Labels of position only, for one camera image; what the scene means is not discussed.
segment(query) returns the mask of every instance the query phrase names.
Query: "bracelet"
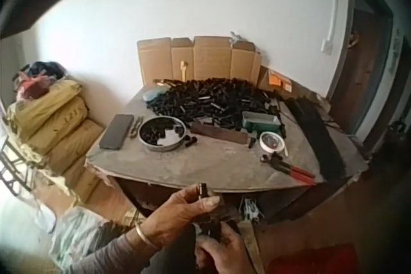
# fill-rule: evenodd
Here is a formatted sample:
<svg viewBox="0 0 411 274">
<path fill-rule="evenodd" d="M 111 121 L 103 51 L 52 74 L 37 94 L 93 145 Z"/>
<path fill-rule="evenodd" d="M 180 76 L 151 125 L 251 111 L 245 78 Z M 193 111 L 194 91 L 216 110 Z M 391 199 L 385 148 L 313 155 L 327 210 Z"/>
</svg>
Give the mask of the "bracelet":
<svg viewBox="0 0 411 274">
<path fill-rule="evenodd" d="M 140 238 L 148 245 L 151 246 L 152 248 L 154 248 L 155 250 L 160 250 L 158 247 L 156 247 L 149 239 L 147 239 L 147 237 L 143 234 L 143 231 L 141 231 L 140 225 L 136 225 L 136 231 L 138 233 L 138 235 L 140 236 Z"/>
</svg>

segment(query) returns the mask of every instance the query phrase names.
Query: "gray sleeve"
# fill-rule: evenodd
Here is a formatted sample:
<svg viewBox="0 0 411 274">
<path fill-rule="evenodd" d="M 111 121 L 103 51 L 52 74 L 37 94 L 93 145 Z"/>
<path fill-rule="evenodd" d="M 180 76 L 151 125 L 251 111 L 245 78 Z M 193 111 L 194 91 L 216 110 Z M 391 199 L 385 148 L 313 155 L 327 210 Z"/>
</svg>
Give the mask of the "gray sleeve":
<svg viewBox="0 0 411 274">
<path fill-rule="evenodd" d="M 140 273 L 143 267 L 143 262 L 123 234 L 63 273 Z"/>
</svg>

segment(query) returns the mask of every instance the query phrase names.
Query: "gray table top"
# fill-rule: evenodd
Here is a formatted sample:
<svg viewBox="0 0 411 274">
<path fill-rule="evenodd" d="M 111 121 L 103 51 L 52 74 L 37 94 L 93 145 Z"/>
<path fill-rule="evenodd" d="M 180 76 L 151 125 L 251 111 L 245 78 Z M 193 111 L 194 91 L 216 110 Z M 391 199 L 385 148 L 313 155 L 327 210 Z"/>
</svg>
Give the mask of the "gray table top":
<svg viewBox="0 0 411 274">
<path fill-rule="evenodd" d="M 122 113 L 143 116 L 144 120 L 154 117 L 155 114 L 146 108 L 142 99 L 147 90 L 148 87 L 143 87 Z M 289 117 L 282 117 L 289 153 L 284 160 L 315 174 L 317 183 L 323 182 L 319 163 L 302 130 L 284 104 L 281 105 L 281 110 Z M 346 164 L 346 175 L 353 176 L 367 170 L 367 163 L 351 140 L 332 128 L 328 130 Z M 197 135 L 198 142 L 192 147 L 179 147 L 170 152 L 158 153 L 146 149 L 138 139 L 128 137 L 120 150 L 103 150 L 98 146 L 100 138 L 89 150 L 87 163 L 105 175 L 176 188 L 205 182 L 222 193 L 286 189 L 304 185 L 272 169 L 268 164 L 261 163 L 260 157 L 267 153 L 258 142 L 252 149 L 248 149 L 247 145 Z"/>
</svg>

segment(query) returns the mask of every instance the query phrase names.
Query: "hand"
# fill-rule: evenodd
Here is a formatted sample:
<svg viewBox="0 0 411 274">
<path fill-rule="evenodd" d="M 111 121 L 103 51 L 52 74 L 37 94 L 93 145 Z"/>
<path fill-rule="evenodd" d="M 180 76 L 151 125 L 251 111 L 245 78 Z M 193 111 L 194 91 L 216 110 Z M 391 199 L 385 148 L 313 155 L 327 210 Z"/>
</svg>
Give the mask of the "hand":
<svg viewBox="0 0 411 274">
<path fill-rule="evenodd" d="M 141 224 L 141 231 L 158 248 L 172 243 L 196 216 L 211 212 L 220 202 L 219 196 L 197 199 L 197 185 L 172 194 Z"/>
<path fill-rule="evenodd" d="M 213 258 L 219 274 L 255 274 L 241 236 L 226 223 L 222 223 L 221 233 L 221 243 L 206 235 L 197 237 L 196 257 L 201 262 L 199 266 L 204 265 L 207 252 Z"/>
</svg>

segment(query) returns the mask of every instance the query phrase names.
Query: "wall outlet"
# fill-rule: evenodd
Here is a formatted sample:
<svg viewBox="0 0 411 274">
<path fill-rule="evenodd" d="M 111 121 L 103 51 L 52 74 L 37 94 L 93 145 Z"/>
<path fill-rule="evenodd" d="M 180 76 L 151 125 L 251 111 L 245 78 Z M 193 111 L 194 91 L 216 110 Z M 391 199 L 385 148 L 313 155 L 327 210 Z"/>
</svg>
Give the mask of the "wall outlet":
<svg viewBox="0 0 411 274">
<path fill-rule="evenodd" d="M 324 54 L 331 55 L 331 52 L 333 51 L 333 41 L 324 39 L 322 41 L 321 51 Z"/>
</svg>

